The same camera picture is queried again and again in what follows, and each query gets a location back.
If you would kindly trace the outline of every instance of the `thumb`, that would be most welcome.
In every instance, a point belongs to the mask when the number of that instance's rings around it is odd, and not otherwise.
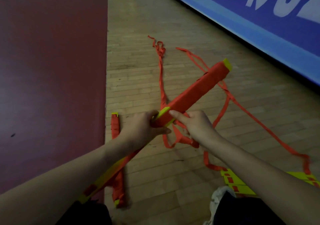
[[[178,121],[180,121],[182,124],[186,125],[189,118],[184,116],[183,114],[181,114],[180,112],[176,111],[176,110],[170,110],[169,114],[174,117],[175,119],[177,119]]]
[[[167,127],[153,128],[152,132],[155,136],[170,134],[171,130]]]

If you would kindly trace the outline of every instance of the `person's left hand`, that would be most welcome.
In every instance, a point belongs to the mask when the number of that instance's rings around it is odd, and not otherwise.
[[[136,151],[148,144],[153,138],[158,135],[170,134],[171,130],[166,127],[153,128],[150,122],[153,116],[157,115],[157,110],[138,113],[130,117],[118,138],[130,145],[132,151]]]

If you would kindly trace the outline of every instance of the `forearm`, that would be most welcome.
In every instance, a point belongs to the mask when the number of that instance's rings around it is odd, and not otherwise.
[[[77,197],[131,150],[116,138],[106,145],[0,196],[0,224],[55,224]]]
[[[208,140],[205,146],[225,162],[284,222],[318,224],[320,190],[227,140]]]

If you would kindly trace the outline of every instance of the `person's right hand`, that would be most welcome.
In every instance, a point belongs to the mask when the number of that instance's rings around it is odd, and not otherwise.
[[[184,124],[191,137],[206,147],[206,143],[211,141],[221,141],[222,136],[212,127],[212,124],[203,111],[188,112],[190,118],[182,113],[170,110],[169,114]]]

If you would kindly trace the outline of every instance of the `white shoe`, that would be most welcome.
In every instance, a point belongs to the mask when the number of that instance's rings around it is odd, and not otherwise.
[[[217,211],[218,205],[223,197],[223,195],[229,192],[233,197],[236,197],[235,192],[229,186],[221,186],[219,187],[211,196],[210,202],[210,211],[211,211],[211,218],[209,221],[205,221],[203,225],[213,225],[214,223],[214,215]]]

